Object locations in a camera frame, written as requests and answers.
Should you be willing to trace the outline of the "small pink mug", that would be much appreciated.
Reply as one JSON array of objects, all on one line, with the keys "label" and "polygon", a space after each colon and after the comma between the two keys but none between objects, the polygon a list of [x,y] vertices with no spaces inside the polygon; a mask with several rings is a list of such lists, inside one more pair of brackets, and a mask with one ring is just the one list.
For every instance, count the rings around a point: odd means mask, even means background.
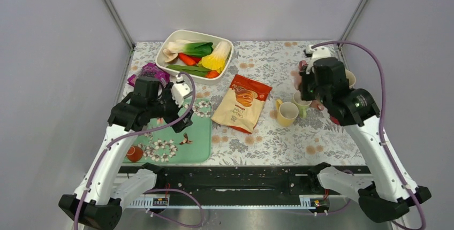
[{"label": "small pink mug", "polygon": [[324,110],[324,105],[318,100],[311,101],[310,107],[313,108],[313,109],[316,109],[318,111],[323,111]]}]

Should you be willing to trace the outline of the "small orange mug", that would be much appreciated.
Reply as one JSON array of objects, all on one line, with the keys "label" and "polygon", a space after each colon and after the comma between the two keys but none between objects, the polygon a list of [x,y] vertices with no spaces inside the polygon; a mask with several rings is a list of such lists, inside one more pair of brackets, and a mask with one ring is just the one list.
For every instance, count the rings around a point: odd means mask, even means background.
[{"label": "small orange mug", "polygon": [[126,158],[131,163],[138,162],[142,157],[143,157],[143,150],[136,145],[131,146],[129,148],[128,152],[126,153]]}]

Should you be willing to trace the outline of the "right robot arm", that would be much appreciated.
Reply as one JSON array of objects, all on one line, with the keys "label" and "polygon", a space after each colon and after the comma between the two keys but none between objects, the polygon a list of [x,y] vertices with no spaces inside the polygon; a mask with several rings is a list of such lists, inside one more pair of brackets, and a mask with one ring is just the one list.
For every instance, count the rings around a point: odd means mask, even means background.
[{"label": "right robot arm", "polygon": [[359,148],[372,178],[356,177],[319,163],[308,171],[307,186],[319,194],[335,191],[359,204],[375,223],[398,219],[432,196],[409,176],[380,128],[380,110],[364,89],[349,87],[345,67],[334,57],[301,65],[299,85],[304,101],[320,100],[333,122],[344,127]]}]

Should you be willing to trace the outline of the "light green mug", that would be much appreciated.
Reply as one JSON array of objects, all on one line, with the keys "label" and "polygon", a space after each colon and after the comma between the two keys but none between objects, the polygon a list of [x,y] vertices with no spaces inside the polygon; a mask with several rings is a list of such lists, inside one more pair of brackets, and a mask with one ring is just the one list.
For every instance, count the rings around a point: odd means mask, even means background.
[{"label": "light green mug", "polygon": [[297,106],[299,110],[299,117],[301,118],[306,118],[307,117],[307,111],[310,108],[310,105],[312,101],[304,101],[301,99],[301,92],[296,91],[293,94],[293,99],[292,102]]}]

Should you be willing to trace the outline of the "cream floral mug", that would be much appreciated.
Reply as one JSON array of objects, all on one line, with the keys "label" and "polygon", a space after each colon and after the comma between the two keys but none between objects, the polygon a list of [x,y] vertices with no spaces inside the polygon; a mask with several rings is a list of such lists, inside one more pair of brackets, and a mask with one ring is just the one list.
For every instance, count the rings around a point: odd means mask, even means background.
[{"label": "cream floral mug", "polygon": [[357,81],[355,75],[349,70],[345,70],[345,75],[349,83],[349,88],[353,89]]}]

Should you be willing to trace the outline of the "large pink patterned mug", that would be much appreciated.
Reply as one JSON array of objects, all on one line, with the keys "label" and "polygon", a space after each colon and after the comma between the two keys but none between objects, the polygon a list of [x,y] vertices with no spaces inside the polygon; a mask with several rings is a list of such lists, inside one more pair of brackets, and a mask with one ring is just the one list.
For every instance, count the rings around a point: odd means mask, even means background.
[{"label": "large pink patterned mug", "polygon": [[308,65],[308,62],[306,62],[305,60],[301,60],[298,64],[298,71],[305,73],[306,69],[307,69],[307,65]]}]

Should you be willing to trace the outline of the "yellow mug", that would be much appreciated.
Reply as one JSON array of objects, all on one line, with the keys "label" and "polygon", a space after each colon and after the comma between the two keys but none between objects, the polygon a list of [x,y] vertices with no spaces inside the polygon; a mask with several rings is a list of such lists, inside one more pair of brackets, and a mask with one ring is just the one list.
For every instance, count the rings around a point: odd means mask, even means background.
[{"label": "yellow mug", "polygon": [[277,121],[282,127],[291,126],[299,115],[298,107],[292,102],[276,100]]}]

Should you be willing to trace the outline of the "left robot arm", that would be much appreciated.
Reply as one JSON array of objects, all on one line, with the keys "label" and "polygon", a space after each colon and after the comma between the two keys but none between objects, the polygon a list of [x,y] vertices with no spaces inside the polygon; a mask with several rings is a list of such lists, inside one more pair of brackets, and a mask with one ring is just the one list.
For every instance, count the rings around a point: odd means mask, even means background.
[{"label": "left robot arm", "polygon": [[62,195],[58,206],[80,225],[114,229],[123,211],[150,189],[160,193],[166,179],[153,166],[144,166],[135,176],[113,187],[123,160],[139,135],[172,127],[178,133],[190,126],[195,83],[181,72],[166,86],[154,78],[140,77],[132,92],[111,109],[100,149],[80,185]]}]

